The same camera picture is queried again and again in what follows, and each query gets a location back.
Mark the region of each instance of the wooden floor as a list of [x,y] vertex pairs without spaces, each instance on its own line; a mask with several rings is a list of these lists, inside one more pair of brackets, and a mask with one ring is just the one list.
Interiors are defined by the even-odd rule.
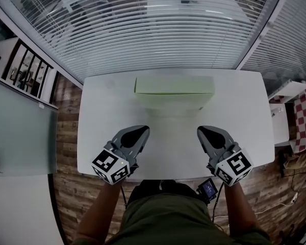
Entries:
[[[83,214],[91,206],[103,184],[98,177],[80,174],[77,171],[77,131],[82,91],[59,76],[55,91],[54,104],[59,107],[57,132],[57,163],[58,171],[54,175],[54,187],[63,229],[69,242]],[[293,188],[297,190],[306,174],[294,177]],[[185,181],[192,188],[204,179]],[[220,180],[215,179],[217,188]],[[244,192],[255,212],[261,212],[279,203],[289,204],[295,192],[291,189],[292,177],[281,178],[276,162],[254,168],[252,172],[241,181]],[[136,183],[125,182],[123,188],[126,198],[130,196]],[[214,203],[209,205],[212,215]],[[120,221],[124,213],[124,202],[120,194],[119,201],[110,225],[109,237],[118,232]],[[216,208],[216,216],[227,215],[224,192],[220,196]],[[279,244],[279,231],[287,233],[291,224],[295,228],[306,222],[306,189],[299,191],[297,202],[291,206],[276,206],[257,215],[261,227],[267,231],[274,244]],[[217,217],[215,223],[228,232],[227,217]]]

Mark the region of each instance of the horizontal blinds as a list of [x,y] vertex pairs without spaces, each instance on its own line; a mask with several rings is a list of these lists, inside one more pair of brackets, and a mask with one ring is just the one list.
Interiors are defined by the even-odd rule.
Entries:
[[306,80],[306,0],[286,0],[242,69],[261,72],[268,90],[287,79]]
[[15,7],[3,5],[38,46],[82,81],[160,67],[235,68],[263,25],[265,1],[0,0],[0,5]]

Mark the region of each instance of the person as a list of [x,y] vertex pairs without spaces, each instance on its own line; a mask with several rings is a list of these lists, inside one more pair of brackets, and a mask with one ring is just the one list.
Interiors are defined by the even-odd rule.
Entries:
[[211,221],[193,189],[173,180],[144,180],[129,198],[120,230],[105,243],[122,181],[106,183],[85,213],[72,245],[271,244],[239,183],[225,186],[230,236]]

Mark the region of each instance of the display screen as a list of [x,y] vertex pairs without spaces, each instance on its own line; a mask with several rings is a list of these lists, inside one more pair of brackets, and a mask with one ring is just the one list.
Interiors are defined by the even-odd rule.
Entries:
[[203,189],[209,198],[216,194],[214,187],[209,181],[203,185]]

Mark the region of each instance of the light green box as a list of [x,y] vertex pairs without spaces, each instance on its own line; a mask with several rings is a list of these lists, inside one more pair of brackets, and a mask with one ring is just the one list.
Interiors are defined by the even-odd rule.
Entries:
[[134,93],[154,116],[188,116],[214,95],[213,77],[185,75],[138,76]]

